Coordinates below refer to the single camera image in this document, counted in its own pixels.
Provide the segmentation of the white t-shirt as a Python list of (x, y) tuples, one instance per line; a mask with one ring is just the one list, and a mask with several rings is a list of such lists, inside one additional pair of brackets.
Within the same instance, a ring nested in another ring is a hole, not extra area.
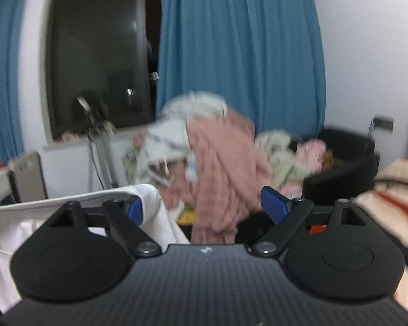
[(0, 311), (6, 313), (21, 301), (11, 277), (10, 260), (17, 249), (66, 202), (76, 201), (88, 212), (110, 200), (138, 200), (141, 206), (140, 228), (163, 251), (170, 244), (189, 244), (190, 241), (171, 217), (160, 192), (150, 184), (124, 186), (118, 189), (96, 191), (55, 199), (0, 206)]

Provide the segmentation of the small pink garment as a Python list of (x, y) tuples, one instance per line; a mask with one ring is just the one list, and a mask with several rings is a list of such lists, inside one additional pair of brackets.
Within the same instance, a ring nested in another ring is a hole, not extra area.
[(325, 153), (326, 144), (320, 139), (313, 138), (297, 144), (294, 161), (311, 176), (322, 170)]

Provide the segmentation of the grey white hoodie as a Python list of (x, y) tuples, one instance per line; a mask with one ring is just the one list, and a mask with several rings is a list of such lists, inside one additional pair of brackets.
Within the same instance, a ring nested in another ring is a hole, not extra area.
[(204, 90), (167, 102), (156, 122), (137, 128), (130, 138), (130, 147), (122, 157), (128, 184), (169, 186), (172, 164), (194, 161), (187, 124), (195, 118), (220, 119), (227, 115), (225, 99)]

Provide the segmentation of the pale green garment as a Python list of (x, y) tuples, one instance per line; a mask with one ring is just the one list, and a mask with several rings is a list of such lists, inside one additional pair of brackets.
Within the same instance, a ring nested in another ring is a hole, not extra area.
[(280, 189), (288, 183), (302, 183), (313, 173), (295, 159), (295, 152), (289, 148), (291, 140), (291, 135), (284, 130), (264, 131), (256, 137), (256, 147), (270, 164), (272, 173), (270, 186), (273, 189)]

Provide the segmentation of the pink fluffy blanket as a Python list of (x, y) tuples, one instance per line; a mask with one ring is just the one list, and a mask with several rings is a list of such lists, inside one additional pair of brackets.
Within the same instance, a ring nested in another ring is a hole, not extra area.
[(187, 132), (194, 161), (172, 164), (170, 185), (155, 187), (168, 209), (193, 209), (193, 244), (232, 244), (238, 224), (260, 211), (260, 192), (270, 183), (254, 125), (230, 109), (225, 118), (195, 118)]

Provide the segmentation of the silver tripod with phone holder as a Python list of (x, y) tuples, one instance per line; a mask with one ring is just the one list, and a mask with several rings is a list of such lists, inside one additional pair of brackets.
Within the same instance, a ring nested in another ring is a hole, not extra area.
[(95, 174), (103, 189), (118, 188), (118, 179), (113, 165), (107, 118), (100, 101), (93, 96), (80, 95), (76, 98), (87, 122), (88, 153)]

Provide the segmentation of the grey black chair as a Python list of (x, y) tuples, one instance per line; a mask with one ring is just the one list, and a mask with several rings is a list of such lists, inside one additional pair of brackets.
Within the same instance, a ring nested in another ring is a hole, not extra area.
[(8, 162), (11, 188), (17, 203), (40, 201), (48, 198), (42, 161), (35, 150)]

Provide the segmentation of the striped fleece bed blanket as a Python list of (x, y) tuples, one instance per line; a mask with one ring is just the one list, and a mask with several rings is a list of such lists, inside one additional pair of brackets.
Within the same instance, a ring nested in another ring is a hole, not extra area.
[(394, 161), (361, 194), (352, 187), (333, 179), (304, 189), (303, 198), (328, 213), (287, 266), (316, 297), (408, 314), (408, 159)]

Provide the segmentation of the left blue curtain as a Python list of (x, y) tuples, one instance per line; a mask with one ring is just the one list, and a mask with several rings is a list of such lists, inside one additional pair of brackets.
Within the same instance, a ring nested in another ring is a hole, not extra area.
[(24, 152), (18, 96), (18, 52), (26, 0), (0, 0), (0, 163)]

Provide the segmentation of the blue curtain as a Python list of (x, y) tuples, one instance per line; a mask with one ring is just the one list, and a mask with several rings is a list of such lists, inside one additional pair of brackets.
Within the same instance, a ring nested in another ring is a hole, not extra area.
[(222, 96), (257, 131), (324, 126), (314, 0), (161, 0), (157, 109), (192, 90)]
[(18, 96), (18, 52), (26, 0), (0, 0), (0, 163), (24, 152)]

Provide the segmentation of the right blue curtain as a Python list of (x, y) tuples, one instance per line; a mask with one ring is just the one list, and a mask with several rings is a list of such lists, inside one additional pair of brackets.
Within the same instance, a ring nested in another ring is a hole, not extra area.
[(257, 131), (324, 126), (314, 0), (161, 0), (157, 109), (192, 90), (222, 96)]

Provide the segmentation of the dark window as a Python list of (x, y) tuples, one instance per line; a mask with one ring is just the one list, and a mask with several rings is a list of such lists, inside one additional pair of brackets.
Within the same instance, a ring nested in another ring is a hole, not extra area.
[(155, 117), (160, 0), (51, 0), (46, 96), (51, 136), (83, 135), (78, 98), (115, 128)]

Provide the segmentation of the black wall socket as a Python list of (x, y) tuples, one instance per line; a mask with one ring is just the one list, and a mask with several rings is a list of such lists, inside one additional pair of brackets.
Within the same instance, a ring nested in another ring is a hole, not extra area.
[(387, 133), (393, 133), (394, 120), (384, 116), (375, 116), (373, 118), (373, 127), (375, 130), (382, 130)]

